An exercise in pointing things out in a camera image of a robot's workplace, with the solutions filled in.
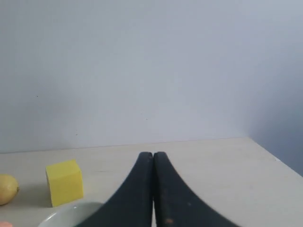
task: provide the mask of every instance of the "orange object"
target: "orange object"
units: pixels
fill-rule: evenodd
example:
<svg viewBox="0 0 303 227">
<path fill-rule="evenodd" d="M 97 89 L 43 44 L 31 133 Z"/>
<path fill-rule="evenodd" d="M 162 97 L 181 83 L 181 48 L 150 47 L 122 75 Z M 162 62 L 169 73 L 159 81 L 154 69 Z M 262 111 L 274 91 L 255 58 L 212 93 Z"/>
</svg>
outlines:
<svg viewBox="0 0 303 227">
<path fill-rule="evenodd" d="M 7 221 L 0 221 L 0 227 L 13 227 L 13 224 Z"/>
</svg>

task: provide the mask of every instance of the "table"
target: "table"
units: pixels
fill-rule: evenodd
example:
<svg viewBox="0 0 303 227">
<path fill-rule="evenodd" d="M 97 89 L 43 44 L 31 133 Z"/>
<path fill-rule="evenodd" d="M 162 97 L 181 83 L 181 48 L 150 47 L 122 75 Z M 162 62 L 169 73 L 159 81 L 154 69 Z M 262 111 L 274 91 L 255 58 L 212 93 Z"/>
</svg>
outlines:
<svg viewBox="0 0 303 227">
<path fill-rule="evenodd" d="M 106 202 L 141 151 L 167 152 L 192 190 L 242 227 L 303 226 L 302 177 L 249 138 L 0 154 L 0 173 L 20 184 L 0 220 L 36 227 L 59 209 L 50 207 L 45 166 L 69 159 L 82 169 L 82 200 Z"/>
</svg>

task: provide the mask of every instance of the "white wall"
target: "white wall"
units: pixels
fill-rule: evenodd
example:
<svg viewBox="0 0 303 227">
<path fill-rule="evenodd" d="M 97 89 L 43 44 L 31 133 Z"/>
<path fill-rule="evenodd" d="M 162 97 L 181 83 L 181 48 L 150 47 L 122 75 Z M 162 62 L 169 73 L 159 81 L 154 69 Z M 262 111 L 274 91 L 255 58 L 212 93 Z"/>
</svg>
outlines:
<svg viewBox="0 0 303 227">
<path fill-rule="evenodd" d="M 303 138 L 302 21 L 300 0 L 0 0 L 0 151 Z"/>
</svg>

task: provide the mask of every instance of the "yellow sponge cube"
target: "yellow sponge cube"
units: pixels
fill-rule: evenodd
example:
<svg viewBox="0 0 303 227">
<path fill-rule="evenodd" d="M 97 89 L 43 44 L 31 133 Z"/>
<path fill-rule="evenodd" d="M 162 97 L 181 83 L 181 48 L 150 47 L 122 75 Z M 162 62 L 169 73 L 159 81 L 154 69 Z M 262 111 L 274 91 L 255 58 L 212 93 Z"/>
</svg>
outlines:
<svg viewBox="0 0 303 227">
<path fill-rule="evenodd" d="M 45 169 L 53 207 L 83 198 L 82 174 L 76 160 L 49 165 Z"/>
</svg>

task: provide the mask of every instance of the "bowl rim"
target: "bowl rim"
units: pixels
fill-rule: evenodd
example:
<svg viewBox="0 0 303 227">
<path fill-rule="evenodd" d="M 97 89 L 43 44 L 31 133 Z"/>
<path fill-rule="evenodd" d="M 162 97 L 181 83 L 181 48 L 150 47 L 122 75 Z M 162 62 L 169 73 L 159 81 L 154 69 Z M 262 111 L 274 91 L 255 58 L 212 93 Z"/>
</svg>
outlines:
<svg viewBox="0 0 303 227">
<path fill-rule="evenodd" d="M 59 215 L 60 213 L 64 213 L 68 210 L 71 210 L 73 207 L 75 206 L 81 206 L 81 205 L 88 205 L 88 204 L 95 204 L 95 205 L 100 205 L 102 206 L 103 203 L 98 202 L 98 201 L 78 201 L 75 202 L 73 204 L 67 204 L 63 207 L 60 207 L 58 210 L 55 210 L 53 213 L 51 213 L 49 216 L 47 216 L 46 218 L 44 218 L 37 227 L 41 227 L 42 224 L 44 224 L 45 222 L 47 222 L 49 219 L 51 219 L 53 216 L 55 215 Z"/>
</svg>

